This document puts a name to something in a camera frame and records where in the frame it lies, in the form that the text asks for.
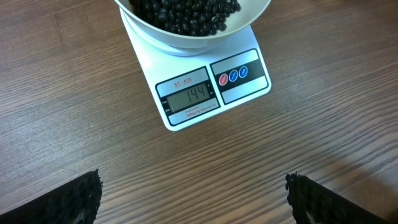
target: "white scale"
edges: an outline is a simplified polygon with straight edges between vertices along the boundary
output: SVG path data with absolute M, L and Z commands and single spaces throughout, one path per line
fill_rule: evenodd
M 143 33 L 122 9 L 121 16 L 156 106 L 171 131 L 196 124 L 271 89 L 250 26 L 211 50 L 178 49 Z

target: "digital display screen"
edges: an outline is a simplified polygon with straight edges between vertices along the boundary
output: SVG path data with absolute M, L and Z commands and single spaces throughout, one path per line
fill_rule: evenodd
M 173 112 L 176 112 L 182 108 L 186 108 L 202 100 L 208 99 L 209 97 L 210 95 L 207 91 L 206 83 L 202 83 L 168 96 L 166 99 L 169 103 L 170 109 Z

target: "bowl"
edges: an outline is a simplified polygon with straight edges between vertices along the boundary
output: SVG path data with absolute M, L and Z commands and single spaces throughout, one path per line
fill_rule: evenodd
M 225 22 L 227 28 L 225 31 L 222 32 L 219 30 L 216 35 L 207 37 L 190 37 L 167 32 L 143 21 L 132 12 L 129 0 L 115 1 L 141 31 L 169 46 L 183 49 L 205 48 L 225 40 L 254 22 L 266 10 L 271 2 L 271 0 L 238 0 L 242 9 L 239 12 L 231 14 L 227 18 Z

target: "wooden surface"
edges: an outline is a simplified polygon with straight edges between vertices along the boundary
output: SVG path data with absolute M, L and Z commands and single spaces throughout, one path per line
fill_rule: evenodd
M 97 223 L 294 223 L 299 171 L 398 213 L 398 2 L 274 0 L 271 92 L 168 131 L 111 0 L 0 2 L 0 213 L 89 170 Z

